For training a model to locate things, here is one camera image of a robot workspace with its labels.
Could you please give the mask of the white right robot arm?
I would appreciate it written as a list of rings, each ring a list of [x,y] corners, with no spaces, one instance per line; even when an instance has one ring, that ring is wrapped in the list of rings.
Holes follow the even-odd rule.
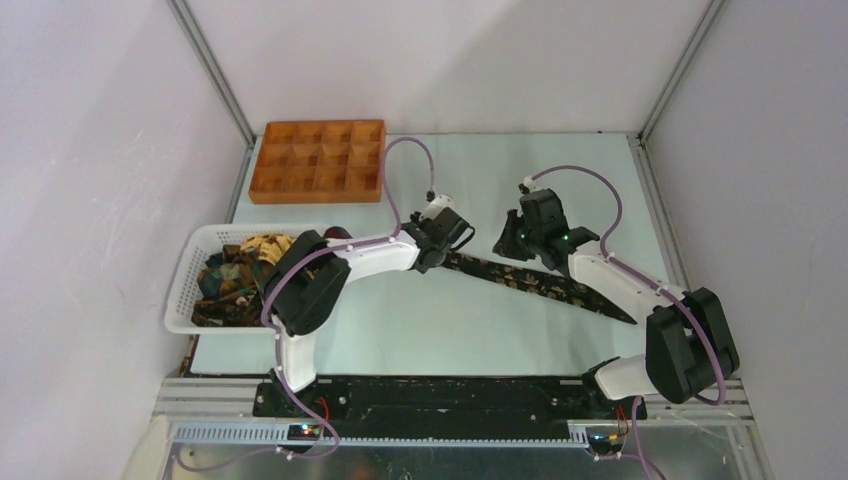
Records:
[[[552,190],[524,187],[521,192],[494,253],[540,261],[598,293],[644,331],[644,354],[613,359],[589,371],[590,384],[581,392],[588,414],[606,418],[622,399],[644,395],[682,404],[738,370],[738,351],[714,292],[664,284],[618,260],[602,249],[599,235],[568,224]]]

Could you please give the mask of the black gold floral tie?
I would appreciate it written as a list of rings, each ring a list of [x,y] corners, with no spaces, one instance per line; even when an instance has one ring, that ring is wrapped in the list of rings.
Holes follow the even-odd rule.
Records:
[[[625,324],[637,324],[630,314],[596,290],[562,275],[511,266],[459,252],[449,253],[442,267],[512,290],[567,303]]]

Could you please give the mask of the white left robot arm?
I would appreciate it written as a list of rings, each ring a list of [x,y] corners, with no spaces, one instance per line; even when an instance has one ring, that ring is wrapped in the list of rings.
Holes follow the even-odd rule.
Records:
[[[474,238],[476,229],[452,207],[416,212],[393,232],[351,239],[316,230],[296,237],[260,283],[260,321],[274,331],[278,404],[304,416],[316,403],[316,332],[329,320],[343,289],[394,271],[425,273]]]

